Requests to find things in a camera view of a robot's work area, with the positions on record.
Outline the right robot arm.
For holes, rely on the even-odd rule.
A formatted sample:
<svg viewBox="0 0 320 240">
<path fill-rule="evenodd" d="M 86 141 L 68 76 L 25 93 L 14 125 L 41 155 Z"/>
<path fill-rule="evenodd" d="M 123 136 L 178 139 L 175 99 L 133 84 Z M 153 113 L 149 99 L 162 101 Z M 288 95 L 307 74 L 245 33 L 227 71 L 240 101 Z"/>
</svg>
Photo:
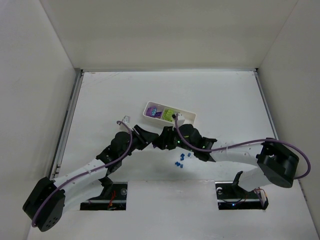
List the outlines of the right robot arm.
<svg viewBox="0 0 320 240">
<path fill-rule="evenodd" d="M 252 170 L 241 170 L 233 181 L 247 192 L 270 184 L 291 188 L 299 163 L 299 157 L 276 139 L 231 144 L 201 136 L 191 124 L 183 124 L 179 128 L 165 126 L 152 145 L 161 150 L 182 148 L 193 152 L 193 155 L 203 162 L 252 165 Z"/>
</svg>

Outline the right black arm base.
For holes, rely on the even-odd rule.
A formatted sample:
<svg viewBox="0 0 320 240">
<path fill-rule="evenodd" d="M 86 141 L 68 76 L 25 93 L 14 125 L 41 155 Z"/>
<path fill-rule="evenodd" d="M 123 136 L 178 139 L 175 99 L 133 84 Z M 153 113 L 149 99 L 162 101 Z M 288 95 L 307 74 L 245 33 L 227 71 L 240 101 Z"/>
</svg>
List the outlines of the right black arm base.
<svg viewBox="0 0 320 240">
<path fill-rule="evenodd" d="M 246 191 L 239 187 L 239 178 L 243 171 L 236 174 L 233 181 L 216 181 L 215 190 L 219 210 L 263 210 L 269 206 L 264 189 Z"/>
</svg>

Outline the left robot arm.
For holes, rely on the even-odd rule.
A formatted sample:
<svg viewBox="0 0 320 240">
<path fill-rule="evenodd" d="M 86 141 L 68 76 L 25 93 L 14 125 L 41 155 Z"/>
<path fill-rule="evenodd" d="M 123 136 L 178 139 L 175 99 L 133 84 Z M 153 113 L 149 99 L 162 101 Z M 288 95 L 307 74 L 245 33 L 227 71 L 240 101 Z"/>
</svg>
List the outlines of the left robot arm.
<svg viewBox="0 0 320 240">
<path fill-rule="evenodd" d="M 31 226 L 41 232 L 51 229 L 63 213 L 91 198 L 107 196 L 113 187 L 109 175 L 134 150 L 143 150 L 159 135 L 138 125 L 119 131 L 100 154 L 83 167 L 58 178 L 40 179 L 22 209 Z"/>
</svg>

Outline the purple lego brick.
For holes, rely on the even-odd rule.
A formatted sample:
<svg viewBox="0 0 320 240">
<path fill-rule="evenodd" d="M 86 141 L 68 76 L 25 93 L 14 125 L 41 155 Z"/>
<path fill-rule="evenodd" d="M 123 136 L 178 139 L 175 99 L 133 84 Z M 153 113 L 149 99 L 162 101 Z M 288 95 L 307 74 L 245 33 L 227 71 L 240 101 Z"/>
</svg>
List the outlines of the purple lego brick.
<svg viewBox="0 0 320 240">
<path fill-rule="evenodd" d="M 146 110 L 145 115 L 151 118 L 161 118 L 162 111 L 159 111 L 155 106 L 151 106 Z"/>
</svg>

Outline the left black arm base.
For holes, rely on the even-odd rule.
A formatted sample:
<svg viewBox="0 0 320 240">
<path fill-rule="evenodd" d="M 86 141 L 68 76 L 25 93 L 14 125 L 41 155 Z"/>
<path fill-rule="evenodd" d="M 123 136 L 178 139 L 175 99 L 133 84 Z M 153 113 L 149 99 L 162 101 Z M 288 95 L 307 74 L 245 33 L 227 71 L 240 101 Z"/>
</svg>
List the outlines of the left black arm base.
<svg viewBox="0 0 320 240">
<path fill-rule="evenodd" d="M 80 204 L 80 211 L 125 211 L 127 208 L 128 182 L 114 182 L 105 177 L 99 196 Z"/>
</svg>

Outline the green lego brick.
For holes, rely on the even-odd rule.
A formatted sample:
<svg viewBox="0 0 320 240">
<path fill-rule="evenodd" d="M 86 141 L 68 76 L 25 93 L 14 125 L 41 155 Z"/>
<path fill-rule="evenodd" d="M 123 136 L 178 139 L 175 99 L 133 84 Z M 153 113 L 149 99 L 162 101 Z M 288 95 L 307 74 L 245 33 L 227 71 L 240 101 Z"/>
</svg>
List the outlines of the green lego brick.
<svg viewBox="0 0 320 240">
<path fill-rule="evenodd" d="M 173 115 L 175 115 L 175 111 L 173 109 L 165 108 L 163 110 L 161 119 L 164 120 L 164 121 L 172 123 L 174 121 Z"/>
</svg>

